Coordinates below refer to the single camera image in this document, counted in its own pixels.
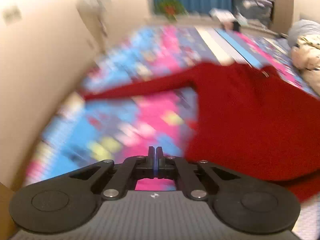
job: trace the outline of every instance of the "mattress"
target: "mattress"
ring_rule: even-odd
[[[295,71],[287,52],[276,39],[204,27],[149,26],[97,60],[97,68],[88,73],[82,86],[97,92],[135,79],[168,75],[201,60],[221,67],[236,61],[256,68],[271,64],[283,80],[317,97]],[[191,88],[87,104],[74,92],[44,130],[25,184],[104,159],[121,163],[129,156],[146,155],[149,146],[162,146],[164,154],[183,156],[196,121],[197,94]],[[175,188],[170,180],[144,179],[136,189]],[[303,239],[316,239],[319,233],[319,198],[310,201],[308,211],[301,215],[313,217],[314,223],[300,220],[295,228]]]

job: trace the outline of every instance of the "small logo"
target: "small logo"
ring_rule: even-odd
[[[152,198],[157,198],[157,197],[159,197],[160,195],[155,192],[155,193],[152,193],[150,196],[151,196]]]

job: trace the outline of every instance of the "metal pivot screw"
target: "metal pivot screw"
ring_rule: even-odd
[[[103,194],[106,197],[116,197],[119,195],[119,191],[117,191],[116,189],[106,189]]]
[[[193,190],[191,191],[191,196],[193,196],[194,198],[204,198],[207,195],[207,193],[203,190]]]

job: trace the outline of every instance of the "sweater sleeve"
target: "sweater sleeve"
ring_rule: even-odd
[[[200,63],[193,68],[189,68],[182,72],[173,75],[156,78],[146,82],[138,82],[134,84],[116,87],[106,90],[99,94],[88,94],[84,96],[86,101],[94,99],[105,98],[119,98],[119,97],[132,97],[139,95],[150,95],[162,91],[188,87],[196,84],[196,78],[201,71],[201,66],[205,63]]]

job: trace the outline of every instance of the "red sweater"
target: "red sweater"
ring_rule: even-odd
[[[292,190],[320,191],[320,101],[284,82],[272,66],[203,62],[183,72],[86,95],[86,100],[148,95],[191,86],[199,120],[186,158],[209,160]]]

